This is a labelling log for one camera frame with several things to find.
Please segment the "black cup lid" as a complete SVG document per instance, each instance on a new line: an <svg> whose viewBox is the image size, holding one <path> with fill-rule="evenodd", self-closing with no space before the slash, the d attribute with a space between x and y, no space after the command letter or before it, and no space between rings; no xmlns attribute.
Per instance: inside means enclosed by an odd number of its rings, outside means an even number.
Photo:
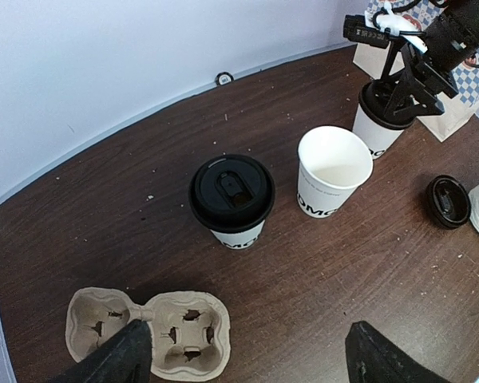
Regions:
<svg viewBox="0 0 479 383"><path fill-rule="evenodd" d="M275 202L271 173L250 156L228 154L202 164L188 188L189 206L207 229L225 234L262 223Z"/></svg>
<svg viewBox="0 0 479 383"><path fill-rule="evenodd" d="M384 110L389 102L390 95L380 88L376 81L365 84L358 96L362 111L376 124L389 130L404 130L412 125L415 117L402 119L401 117L384 117Z"/></svg>

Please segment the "white paper cup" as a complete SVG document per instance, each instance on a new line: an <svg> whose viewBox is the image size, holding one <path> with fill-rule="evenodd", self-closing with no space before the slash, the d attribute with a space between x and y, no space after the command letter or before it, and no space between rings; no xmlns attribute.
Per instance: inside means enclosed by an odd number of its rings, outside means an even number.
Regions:
<svg viewBox="0 0 479 383"><path fill-rule="evenodd" d="M265 223L265 219L255 219L250 223L229 219L208 228L208 230L226 248L244 250L259 239Z"/></svg>
<svg viewBox="0 0 479 383"><path fill-rule="evenodd" d="M359 102L352 132L369 148L373 160L383 156L408 125L384 124Z"/></svg>

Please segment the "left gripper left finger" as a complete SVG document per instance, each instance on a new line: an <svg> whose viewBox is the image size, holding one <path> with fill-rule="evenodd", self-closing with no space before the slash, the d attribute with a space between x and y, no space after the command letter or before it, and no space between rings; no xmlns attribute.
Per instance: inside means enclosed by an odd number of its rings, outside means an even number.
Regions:
<svg viewBox="0 0 479 383"><path fill-rule="evenodd" d="M152 335L147 322L131 321L102 347L52 382L148 382L152 365Z"/></svg>

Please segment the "white paper cups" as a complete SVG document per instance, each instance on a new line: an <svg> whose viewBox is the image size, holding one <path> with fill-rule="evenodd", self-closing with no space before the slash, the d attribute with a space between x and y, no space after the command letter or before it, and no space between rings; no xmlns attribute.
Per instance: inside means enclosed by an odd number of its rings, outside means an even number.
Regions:
<svg viewBox="0 0 479 383"><path fill-rule="evenodd" d="M332 216L372 175L374 161L366 144L353 132L319 126L298 145L297 201L315 219Z"/></svg>

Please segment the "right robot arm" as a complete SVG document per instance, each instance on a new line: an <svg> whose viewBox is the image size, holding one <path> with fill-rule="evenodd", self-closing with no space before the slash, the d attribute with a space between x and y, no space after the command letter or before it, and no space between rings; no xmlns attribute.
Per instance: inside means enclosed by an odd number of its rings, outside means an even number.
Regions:
<svg viewBox="0 0 479 383"><path fill-rule="evenodd" d="M404 124L445 109L437 95L458 95L453 70L479 48L479 1L446 1L444 10L423 31L402 23L389 3L372 17L373 26L392 39L377 81L383 120Z"/></svg>

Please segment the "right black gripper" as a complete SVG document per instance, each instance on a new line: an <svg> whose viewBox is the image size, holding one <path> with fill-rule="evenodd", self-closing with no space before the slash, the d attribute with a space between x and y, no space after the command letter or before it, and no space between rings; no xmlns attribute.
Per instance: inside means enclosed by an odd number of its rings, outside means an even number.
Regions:
<svg viewBox="0 0 479 383"><path fill-rule="evenodd" d="M448 98L458 95L452 73L435 69L423 53L410 43L405 44L404 38L390 38L382 75L378 80L379 88L393 88L383 109L383 117L387 120L413 120L417 116L442 115L443 103L437 95L444 93ZM401 49L404 69L390 74Z"/></svg>

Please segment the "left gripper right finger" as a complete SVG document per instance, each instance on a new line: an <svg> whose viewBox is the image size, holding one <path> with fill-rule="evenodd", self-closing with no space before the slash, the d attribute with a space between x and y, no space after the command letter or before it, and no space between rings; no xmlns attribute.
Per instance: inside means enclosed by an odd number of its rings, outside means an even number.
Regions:
<svg viewBox="0 0 479 383"><path fill-rule="evenodd" d="M369 322L354 322L345 340L349 382L441 382Z"/></svg>

